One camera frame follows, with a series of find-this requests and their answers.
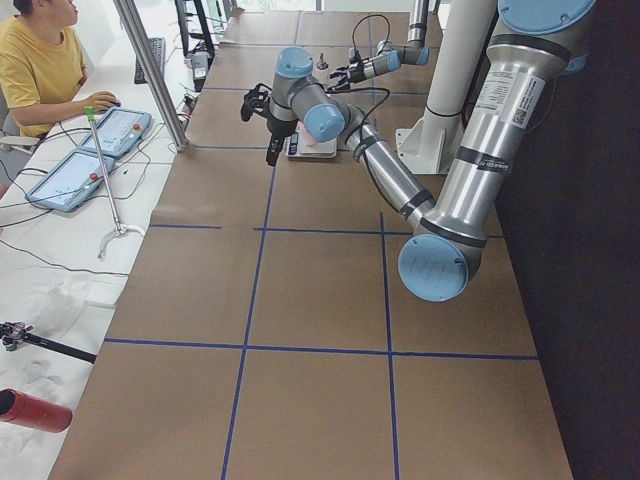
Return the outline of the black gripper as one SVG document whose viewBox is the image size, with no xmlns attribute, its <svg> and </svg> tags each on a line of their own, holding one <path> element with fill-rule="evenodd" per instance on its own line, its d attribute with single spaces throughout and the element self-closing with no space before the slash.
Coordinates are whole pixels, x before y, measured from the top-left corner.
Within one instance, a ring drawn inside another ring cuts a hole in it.
<svg viewBox="0 0 640 480">
<path fill-rule="evenodd" d="M 284 140 L 295 133 L 297 124 L 298 118 L 296 116 L 281 119 L 272 112 L 267 113 L 266 125 L 271 134 L 266 151 L 266 162 L 269 166 L 275 166 L 277 164 L 280 153 L 284 147 Z"/>
<path fill-rule="evenodd" d="M 338 67 L 329 74 L 330 79 L 341 80 L 337 84 L 329 86 L 327 92 L 348 92 L 351 90 L 351 83 L 360 83 L 365 80 L 364 62 L 358 61 L 348 67 Z"/>
</svg>

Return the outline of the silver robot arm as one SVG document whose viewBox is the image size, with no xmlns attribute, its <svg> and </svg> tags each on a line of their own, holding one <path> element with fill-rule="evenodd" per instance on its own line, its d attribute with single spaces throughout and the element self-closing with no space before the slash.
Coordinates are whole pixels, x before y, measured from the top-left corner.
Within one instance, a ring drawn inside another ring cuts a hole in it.
<svg viewBox="0 0 640 480">
<path fill-rule="evenodd" d="M 486 218 L 550 80 L 580 70 L 588 51 L 591 1 L 456 1 L 427 105 L 411 128 L 386 141 L 340 94 L 352 84 L 428 61 L 429 5 L 415 3 L 407 39 L 382 41 L 370 58 L 352 51 L 326 89 L 314 62 L 292 46 L 278 56 L 264 96 L 275 164 L 298 126 L 319 143 L 342 140 L 389 205 L 413 228 L 398 258 L 417 297 L 459 295 L 479 269 Z"/>
<path fill-rule="evenodd" d="M 382 18 L 386 24 L 386 36 L 376 47 L 373 56 L 363 58 L 356 45 L 356 32 L 359 26 L 372 18 Z M 334 83 L 328 87 L 331 93 L 349 91 L 358 84 L 399 70 L 403 65 L 424 66 L 428 63 L 430 51 L 426 46 L 428 31 L 429 2 L 415 1 L 410 12 L 407 40 L 404 44 L 390 40 L 391 25 L 383 14 L 368 14 L 359 20 L 352 29 L 348 64 L 336 68 L 329 79 Z"/>
</svg>

